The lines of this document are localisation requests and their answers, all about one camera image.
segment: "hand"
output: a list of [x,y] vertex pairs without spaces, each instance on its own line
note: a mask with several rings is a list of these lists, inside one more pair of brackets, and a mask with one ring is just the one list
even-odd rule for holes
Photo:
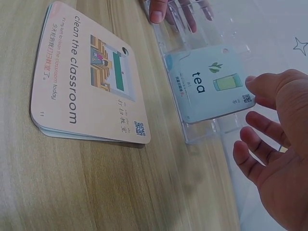
[[[178,8],[174,1],[172,0],[151,0],[150,4],[150,20],[152,23],[160,23],[163,21],[164,18],[171,24],[174,25],[175,21],[172,16],[170,9],[167,7],[167,3],[173,6],[173,8],[177,11]],[[183,13],[186,17],[188,25],[191,28],[191,31],[194,33],[197,31],[196,22],[193,18],[193,15],[189,9],[189,4],[191,3],[190,0],[179,0],[179,3],[183,9]],[[201,0],[198,2],[201,9],[203,10],[206,18],[209,21],[212,21],[213,12],[210,7],[210,4],[207,0]]]
[[277,110],[281,125],[257,112],[247,114],[247,123],[288,151],[278,152],[246,127],[234,144],[234,160],[278,223],[291,231],[308,230],[308,76],[296,70],[263,74],[248,77],[246,86],[258,104]]

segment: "card hole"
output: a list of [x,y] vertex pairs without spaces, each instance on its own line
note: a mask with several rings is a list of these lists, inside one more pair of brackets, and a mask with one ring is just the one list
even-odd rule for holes
[[222,49],[222,53],[223,53],[223,54],[228,54],[228,53],[229,53],[229,50],[226,49],[226,48],[224,48],[224,49]]
[[125,47],[122,47],[122,51],[126,56],[129,56],[129,52]]

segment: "qr code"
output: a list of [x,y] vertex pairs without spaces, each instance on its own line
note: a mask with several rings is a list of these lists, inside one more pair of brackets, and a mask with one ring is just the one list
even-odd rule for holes
[[243,95],[243,100],[244,100],[244,103],[250,103],[252,102],[252,99],[250,97],[250,94],[247,94],[247,95]]
[[145,136],[143,123],[135,121],[134,124],[135,124],[136,134],[139,136]]

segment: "tea flashcard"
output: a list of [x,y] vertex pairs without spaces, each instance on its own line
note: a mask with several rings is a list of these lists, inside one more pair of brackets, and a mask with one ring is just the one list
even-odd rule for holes
[[47,10],[31,116],[52,137],[133,143],[151,138],[132,48],[60,1]]
[[247,75],[232,47],[210,46],[165,56],[171,87],[185,123],[196,123],[255,105]]

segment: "chinese characters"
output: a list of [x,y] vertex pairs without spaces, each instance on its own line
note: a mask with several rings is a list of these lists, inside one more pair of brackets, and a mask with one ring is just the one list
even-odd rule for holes
[[119,106],[119,114],[120,114],[120,124],[122,133],[130,133],[129,121],[128,121],[128,113],[126,108],[126,102],[122,100],[118,100],[117,104]]
[[43,77],[44,80],[46,78],[49,78],[50,76],[51,60],[52,60],[54,41],[55,41],[56,33],[57,33],[57,27],[58,27],[57,24],[52,24],[52,30],[51,30],[50,37],[49,37],[49,44],[47,48],[45,68],[44,68],[45,70],[44,77]]

